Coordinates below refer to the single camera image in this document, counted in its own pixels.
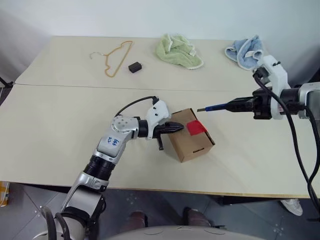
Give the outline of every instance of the yellow object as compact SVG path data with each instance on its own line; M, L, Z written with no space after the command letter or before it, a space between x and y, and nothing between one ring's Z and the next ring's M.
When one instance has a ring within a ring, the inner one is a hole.
M123 43L121 43L121 45L120 45L119 47L116 47L115 49L113 49L113 50L112 50L111 52L109 52L109 53L92 52L92 53L90 54L90 58L92 59L92 54L100 54L100 55L102 55L102 56L105 56L105 66L106 66L106 69L104 70L104 73L105 73L105 75L107 75L108 77L113 78L113 77L117 74L118 70L120 69L122 63L124 62L126 56L128 55L128 53L129 53L129 51L130 51L133 43L134 43L133 41L124 41ZM113 75L110 75L110 74L108 73L108 70L110 69L110 65L108 64L109 56L110 56L111 54L113 54L115 51L117 51L117 50L119 50L119 49L122 49L122 47L123 47L125 44L130 44L130 45L129 45L129 48L128 48L128 50L125 52L125 54L124 54L124 56L123 56L120 64L116 67Z
M4 207L8 203L9 182L0 181L0 207Z

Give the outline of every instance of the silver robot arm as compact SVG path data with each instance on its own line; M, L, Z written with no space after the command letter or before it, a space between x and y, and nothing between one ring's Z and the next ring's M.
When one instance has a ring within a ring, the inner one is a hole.
M139 117L115 116L109 129L93 151L89 163L80 172L67 193L61 207L61 216L66 224L61 226L54 220L56 238L83 240L86 231L97 223L100 214L106 208L106 201L101 195L105 191L112 170L119 162L129 140L138 137L147 140L156 138L162 150L161 134L169 134L184 128L180 123L166 122L171 117L167 105L162 100L148 110L145 120ZM69 236L64 236L63 228L68 228ZM48 229L34 237L36 240L51 239Z

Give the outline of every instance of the black cable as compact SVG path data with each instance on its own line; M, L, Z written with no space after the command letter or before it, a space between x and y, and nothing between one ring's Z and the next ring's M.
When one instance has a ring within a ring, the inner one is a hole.
M290 129L291 129L291 134L292 134L292 140L293 140L293 146L294 146L294 151L295 151L295 155L296 155L296 158L298 160L298 164L299 164L299 167L302 171L302 174L303 174L303 177L305 179L305 181L308 183L309 182L309 177L306 173L306 170L305 170L305 167L302 163L302 160L301 160L301 156L300 156L300 152L299 152L299 146L298 146L298 139L297 139L297 132L296 132L296 128L295 128L295 125L294 125L294 121L291 117L291 113L289 111L289 109L287 108L286 104L271 90L269 90L261 81L260 81L260 78L262 76L259 76L258 73L256 72L255 74L253 74L253 78L255 80L255 82L268 94L270 95L271 97L273 97L279 104L280 106L282 107L285 115L286 115L286 118L289 122L289 126L290 126ZM319 200L317 198L317 195L312 187L312 185L310 185L310 187L308 188L308 193L309 193L309 196L310 196L310 199L314 205L314 207L316 208L317 212L320 214L320 203L319 203Z
M315 120L315 117L314 117L312 111L310 110L310 108L308 106L305 106L304 109L306 111L306 115L309 117L309 121L311 123L312 131L313 131L314 138L315 138L315 145L316 145L316 161L315 161L313 172L311 173L309 181L307 182L307 188L309 191L312 187L312 181L314 180L315 176L317 175L319 167L320 167L320 138L319 138L319 133L318 133L318 129L317 129L317 123L316 123L316 120Z
M124 111L128 107L132 106L133 104L136 104L138 102L141 102L141 101L147 100L147 99L152 99L153 104L155 104L159 100L159 98L157 98L156 96L146 96L146 97L140 98L138 100L135 100L135 101L129 103L128 105L124 106L123 108L121 108L121 110L116 113L115 117L119 116L122 111Z
M71 240L70 239L70 231L69 231L69 227L66 223L66 220L64 219L64 217L61 215L61 213L57 212L55 214L55 218L57 219L57 221L60 223L60 226L62 228L62 233L63 233L63 240Z
M43 206L40 208L40 212L46 220L46 226L48 228L48 240L57 240L56 224L50 209L46 206Z

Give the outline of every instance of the orange wire hanger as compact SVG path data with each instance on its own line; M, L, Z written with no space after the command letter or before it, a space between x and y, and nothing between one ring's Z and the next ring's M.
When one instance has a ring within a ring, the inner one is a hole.
M133 41L124 41L123 43L120 44L119 47L116 47L115 49L113 49L113 50L112 50L111 52L109 52L109 53L102 53L102 52L94 51L94 52L90 53L89 57L90 57L90 59L92 59L92 55L93 55L93 54L99 54L99 55L101 55L101 56L105 56L105 66L106 66L106 69L104 70L104 73L105 73L105 75L107 75L108 77L113 78L113 77L117 74L117 72L118 72L118 70L120 69L122 63L124 62L125 58L127 57L127 55L128 55L128 53L129 53L129 51L130 51L133 43L134 43ZM119 49L122 49L125 44L129 44L128 50L125 52L125 54L124 54L124 56L123 56L120 64L116 67L113 75L110 75L110 74L108 73L108 70L110 69L110 65L108 64L109 56L110 56L111 54L113 54L115 51L117 51L117 50L119 50Z

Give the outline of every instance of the blue towel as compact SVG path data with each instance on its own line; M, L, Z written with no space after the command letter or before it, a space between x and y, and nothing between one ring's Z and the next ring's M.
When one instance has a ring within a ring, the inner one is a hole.
M249 39L234 41L224 53L229 59L237 62L240 68L252 70L263 57L264 50L259 36L255 35Z

